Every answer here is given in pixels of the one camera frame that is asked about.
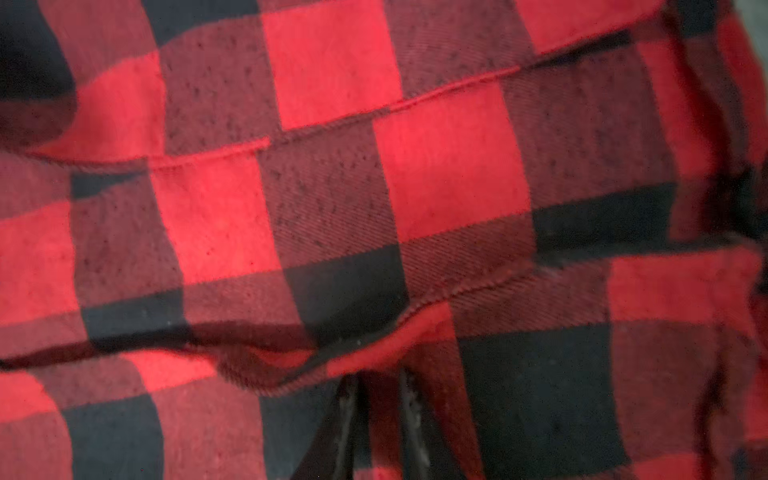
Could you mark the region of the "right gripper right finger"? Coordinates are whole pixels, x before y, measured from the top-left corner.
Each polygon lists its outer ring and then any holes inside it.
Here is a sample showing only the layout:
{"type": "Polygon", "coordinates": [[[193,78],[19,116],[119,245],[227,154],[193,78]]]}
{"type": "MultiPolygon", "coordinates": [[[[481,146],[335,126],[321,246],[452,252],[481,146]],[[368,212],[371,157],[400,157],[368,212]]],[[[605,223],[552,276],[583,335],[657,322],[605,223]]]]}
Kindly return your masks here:
{"type": "Polygon", "coordinates": [[[403,478],[465,479],[466,475],[444,439],[434,409],[410,370],[399,372],[398,395],[403,478]]]}

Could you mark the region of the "red black plaid shirt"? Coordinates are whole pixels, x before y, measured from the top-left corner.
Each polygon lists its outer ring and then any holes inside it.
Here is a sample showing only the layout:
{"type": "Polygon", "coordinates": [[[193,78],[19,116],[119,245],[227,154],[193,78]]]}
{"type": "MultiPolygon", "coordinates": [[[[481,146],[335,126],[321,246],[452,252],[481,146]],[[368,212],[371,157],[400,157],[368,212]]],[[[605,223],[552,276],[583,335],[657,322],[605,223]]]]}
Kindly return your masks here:
{"type": "Polygon", "coordinates": [[[767,475],[731,1],[5,1],[1,475],[767,475]]]}

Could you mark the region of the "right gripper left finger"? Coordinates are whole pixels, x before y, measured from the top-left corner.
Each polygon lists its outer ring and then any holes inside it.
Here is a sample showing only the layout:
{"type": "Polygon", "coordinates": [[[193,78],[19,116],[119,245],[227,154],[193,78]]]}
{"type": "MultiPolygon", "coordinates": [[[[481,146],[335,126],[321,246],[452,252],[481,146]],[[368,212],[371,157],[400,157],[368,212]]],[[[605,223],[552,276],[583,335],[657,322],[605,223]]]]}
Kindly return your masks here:
{"type": "Polygon", "coordinates": [[[355,422],[360,382],[356,375],[340,381],[333,401],[292,480],[352,480],[355,422]]]}

